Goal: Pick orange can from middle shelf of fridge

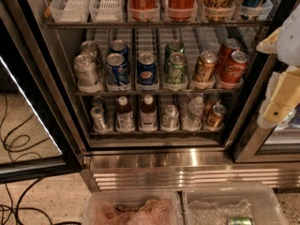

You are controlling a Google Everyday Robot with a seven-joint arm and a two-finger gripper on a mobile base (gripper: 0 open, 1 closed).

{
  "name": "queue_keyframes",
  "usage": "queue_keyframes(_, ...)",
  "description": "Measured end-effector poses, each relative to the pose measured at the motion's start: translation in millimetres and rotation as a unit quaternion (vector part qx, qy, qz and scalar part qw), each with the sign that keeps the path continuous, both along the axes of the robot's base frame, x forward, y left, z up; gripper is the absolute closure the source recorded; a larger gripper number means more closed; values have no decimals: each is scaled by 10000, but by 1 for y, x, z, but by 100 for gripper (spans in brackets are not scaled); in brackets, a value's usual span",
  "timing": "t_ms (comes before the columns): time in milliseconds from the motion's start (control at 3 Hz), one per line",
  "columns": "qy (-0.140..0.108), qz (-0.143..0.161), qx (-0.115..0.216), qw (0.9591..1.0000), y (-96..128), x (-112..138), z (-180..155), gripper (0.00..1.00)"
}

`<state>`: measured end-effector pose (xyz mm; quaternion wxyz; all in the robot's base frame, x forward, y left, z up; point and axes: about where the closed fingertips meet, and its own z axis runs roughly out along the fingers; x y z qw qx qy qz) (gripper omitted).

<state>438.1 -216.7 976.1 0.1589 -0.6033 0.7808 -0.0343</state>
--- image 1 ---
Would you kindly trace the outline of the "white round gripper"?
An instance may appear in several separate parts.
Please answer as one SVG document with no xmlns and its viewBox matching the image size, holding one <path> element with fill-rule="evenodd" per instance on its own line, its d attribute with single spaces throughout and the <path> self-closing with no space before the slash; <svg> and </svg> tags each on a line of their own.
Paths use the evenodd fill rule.
<svg viewBox="0 0 300 225">
<path fill-rule="evenodd" d="M 300 103 L 300 4 L 256 50 L 276 53 L 279 61 L 287 64 L 286 71 L 273 72 L 259 109 L 260 128 L 274 128 Z"/>
</svg>

